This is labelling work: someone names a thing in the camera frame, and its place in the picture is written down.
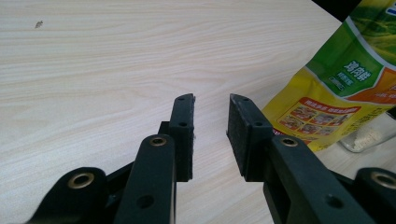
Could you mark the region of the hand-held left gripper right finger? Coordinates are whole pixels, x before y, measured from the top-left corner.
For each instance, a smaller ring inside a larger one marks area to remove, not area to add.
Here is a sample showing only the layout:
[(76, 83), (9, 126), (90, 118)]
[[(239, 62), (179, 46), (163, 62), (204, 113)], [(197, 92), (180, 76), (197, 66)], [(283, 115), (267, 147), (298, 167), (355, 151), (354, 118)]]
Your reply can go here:
[(275, 135), (245, 96), (230, 96), (227, 136), (241, 176), (263, 183), (275, 224), (375, 224), (302, 140)]

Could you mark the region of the yellow seasoning pouch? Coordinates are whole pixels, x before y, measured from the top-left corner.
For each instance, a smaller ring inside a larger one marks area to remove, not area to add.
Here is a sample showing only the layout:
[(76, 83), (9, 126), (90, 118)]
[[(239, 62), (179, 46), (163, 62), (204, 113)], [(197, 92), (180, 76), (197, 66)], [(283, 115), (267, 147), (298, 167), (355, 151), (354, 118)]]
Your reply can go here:
[(361, 0), (262, 113), (318, 151), (394, 106), (396, 0)]

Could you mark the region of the glass jar with black lid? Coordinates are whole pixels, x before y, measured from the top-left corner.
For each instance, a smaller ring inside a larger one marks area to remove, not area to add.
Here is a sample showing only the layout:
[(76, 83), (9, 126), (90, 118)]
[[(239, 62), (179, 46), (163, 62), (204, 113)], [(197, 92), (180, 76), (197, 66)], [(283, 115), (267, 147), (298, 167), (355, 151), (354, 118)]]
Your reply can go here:
[(396, 116), (387, 112), (364, 124), (357, 131), (340, 140), (339, 143), (350, 152), (360, 153), (395, 136)]

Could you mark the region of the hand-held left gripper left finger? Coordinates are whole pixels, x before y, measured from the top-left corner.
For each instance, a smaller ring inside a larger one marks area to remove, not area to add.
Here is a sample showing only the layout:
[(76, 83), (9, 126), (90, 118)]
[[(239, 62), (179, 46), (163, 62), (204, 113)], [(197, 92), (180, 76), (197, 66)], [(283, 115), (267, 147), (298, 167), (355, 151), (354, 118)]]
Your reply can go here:
[(192, 179), (195, 97), (178, 96), (171, 117), (138, 149), (114, 224), (175, 224), (177, 183)]

